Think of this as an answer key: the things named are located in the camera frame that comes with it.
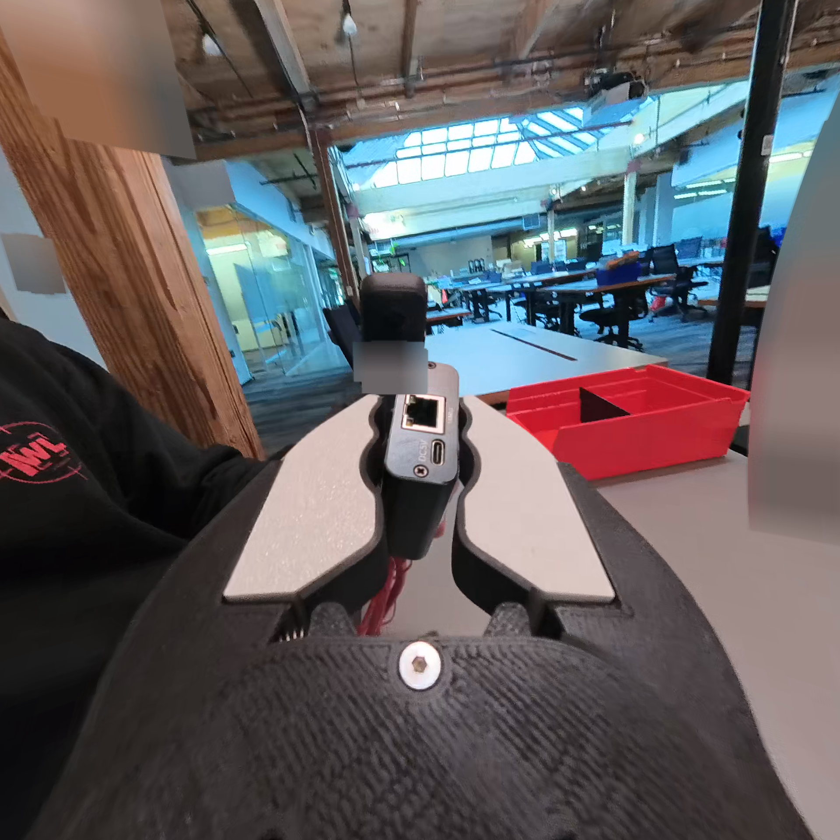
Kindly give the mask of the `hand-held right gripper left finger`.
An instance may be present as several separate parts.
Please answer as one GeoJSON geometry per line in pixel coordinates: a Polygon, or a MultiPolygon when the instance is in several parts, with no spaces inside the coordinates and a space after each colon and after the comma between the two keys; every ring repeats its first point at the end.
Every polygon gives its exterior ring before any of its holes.
{"type": "Polygon", "coordinates": [[[283,459],[223,591],[228,603],[323,602],[357,613],[389,567],[369,456],[381,399],[365,395],[283,459]]]}

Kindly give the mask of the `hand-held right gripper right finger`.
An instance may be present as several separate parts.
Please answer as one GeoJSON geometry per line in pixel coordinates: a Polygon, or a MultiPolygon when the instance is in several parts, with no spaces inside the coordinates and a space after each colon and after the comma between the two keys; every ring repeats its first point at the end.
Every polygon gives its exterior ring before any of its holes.
{"type": "Polygon", "coordinates": [[[561,464],[522,427],[476,396],[460,404],[451,570],[485,613],[517,603],[611,604],[616,592],[561,464]]]}

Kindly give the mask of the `black port adapter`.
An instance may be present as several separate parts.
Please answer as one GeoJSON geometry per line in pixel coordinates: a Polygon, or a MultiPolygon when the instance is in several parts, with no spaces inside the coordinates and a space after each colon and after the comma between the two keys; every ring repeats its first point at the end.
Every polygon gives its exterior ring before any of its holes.
{"type": "Polygon", "coordinates": [[[425,392],[395,396],[381,494],[385,540],[397,560],[429,551],[459,477],[459,375],[427,366],[425,392]]]}

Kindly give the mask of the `person's left forearm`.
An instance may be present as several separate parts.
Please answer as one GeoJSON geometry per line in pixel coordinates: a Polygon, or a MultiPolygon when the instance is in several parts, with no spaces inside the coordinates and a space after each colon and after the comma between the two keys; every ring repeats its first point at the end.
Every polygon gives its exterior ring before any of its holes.
{"type": "Polygon", "coordinates": [[[180,447],[168,484],[168,532],[182,539],[194,538],[251,480],[269,465],[281,462],[291,449],[292,445],[287,445],[258,460],[220,444],[180,447]]]}

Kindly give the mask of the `black bin divider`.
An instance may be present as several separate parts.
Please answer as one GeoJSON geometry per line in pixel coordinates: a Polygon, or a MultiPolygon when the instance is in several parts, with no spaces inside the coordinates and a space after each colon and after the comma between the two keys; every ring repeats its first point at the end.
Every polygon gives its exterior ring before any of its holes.
{"type": "Polygon", "coordinates": [[[630,412],[583,387],[579,388],[580,423],[591,424],[628,417],[630,412]]]}

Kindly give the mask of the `red plastic bin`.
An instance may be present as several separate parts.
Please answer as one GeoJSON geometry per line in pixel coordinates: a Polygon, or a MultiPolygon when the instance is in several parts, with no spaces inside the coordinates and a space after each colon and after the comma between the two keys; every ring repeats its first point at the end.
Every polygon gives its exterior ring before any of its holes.
{"type": "Polygon", "coordinates": [[[750,393],[657,364],[510,390],[507,417],[588,480],[724,456],[750,393]],[[580,423],[579,388],[630,412],[580,423]]]}

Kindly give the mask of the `white desk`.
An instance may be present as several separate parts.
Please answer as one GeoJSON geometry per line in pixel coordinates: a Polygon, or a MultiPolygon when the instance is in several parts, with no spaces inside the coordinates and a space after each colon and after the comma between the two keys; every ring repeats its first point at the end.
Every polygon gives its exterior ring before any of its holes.
{"type": "Polygon", "coordinates": [[[461,396],[504,403],[510,390],[544,382],[669,366],[666,358],[515,323],[460,327],[427,336],[429,360],[454,367],[461,396]]]}

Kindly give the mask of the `wood-top office desk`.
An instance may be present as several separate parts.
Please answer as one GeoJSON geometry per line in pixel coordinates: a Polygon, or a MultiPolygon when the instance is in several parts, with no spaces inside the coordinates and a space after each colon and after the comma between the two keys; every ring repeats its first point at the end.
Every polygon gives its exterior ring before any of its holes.
{"type": "Polygon", "coordinates": [[[560,309],[560,331],[563,334],[576,336],[574,326],[574,310],[576,307],[591,301],[602,304],[604,297],[612,298],[612,306],[600,306],[596,310],[587,311],[588,316],[595,316],[595,322],[605,330],[603,335],[595,339],[596,342],[606,343],[625,350],[643,352],[644,346],[629,333],[632,321],[642,319],[648,315],[647,292],[651,287],[664,285],[674,275],[651,275],[640,277],[634,283],[622,286],[598,287],[595,280],[577,280],[575,282],[556,283],[544,287],[560,309]]]}

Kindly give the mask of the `person's black sweatshirt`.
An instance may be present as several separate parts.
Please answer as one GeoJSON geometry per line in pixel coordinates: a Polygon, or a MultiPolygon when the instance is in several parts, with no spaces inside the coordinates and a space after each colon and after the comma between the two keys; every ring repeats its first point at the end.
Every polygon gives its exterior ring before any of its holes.
{"type": "Polygon", "coordinates": [[[128,625],[195,538],[167,530],[187,444],[100,365],[2,318],[2,838],[26,835],[128,625]]]}

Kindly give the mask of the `black mesh office chair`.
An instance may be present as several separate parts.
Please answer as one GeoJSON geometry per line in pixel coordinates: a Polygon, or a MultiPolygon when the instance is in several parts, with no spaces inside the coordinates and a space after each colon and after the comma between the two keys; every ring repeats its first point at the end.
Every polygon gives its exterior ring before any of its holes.
{"type": "Polygon", "coordinates": [[[682,322],[687,322],[692,313],[699,313],[702,319],[710,317],[708,310],[689,303],[689,294],[694,289],[704,286],[705,283],[693,280],[694,267],[679,264],[676,247],[673,244],[653,246],[648,250],[647,257],[653,275],[674,275],[664,285],[650,288],[654,299],[669,299],[670,303],[657,310],[654,309],[653,304],[650,304],[649,321],[678,314],[682,322]]]}

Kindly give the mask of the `black pole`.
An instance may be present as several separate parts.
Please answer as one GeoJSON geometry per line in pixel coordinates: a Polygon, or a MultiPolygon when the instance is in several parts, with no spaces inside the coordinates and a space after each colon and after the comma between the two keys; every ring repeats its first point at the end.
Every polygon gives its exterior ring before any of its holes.
{"type": "Polygon", "coordinates": [[[743,303],[758,237],[797,5],[796,1],[764,1],[759,11],[728,243],[707,363],[707,378],[725,385],[732,383],[737,358],[743,303]]]}

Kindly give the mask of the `wooden post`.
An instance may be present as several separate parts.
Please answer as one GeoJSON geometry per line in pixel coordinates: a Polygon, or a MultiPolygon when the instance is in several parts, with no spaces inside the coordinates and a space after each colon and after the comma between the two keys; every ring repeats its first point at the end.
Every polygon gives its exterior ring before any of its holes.
{"type": "Polygon", "coordinates": [[[262,459],[161,157],[68,139],[1,44],[3,152],[108,370],[196,445],[262,459]]]}

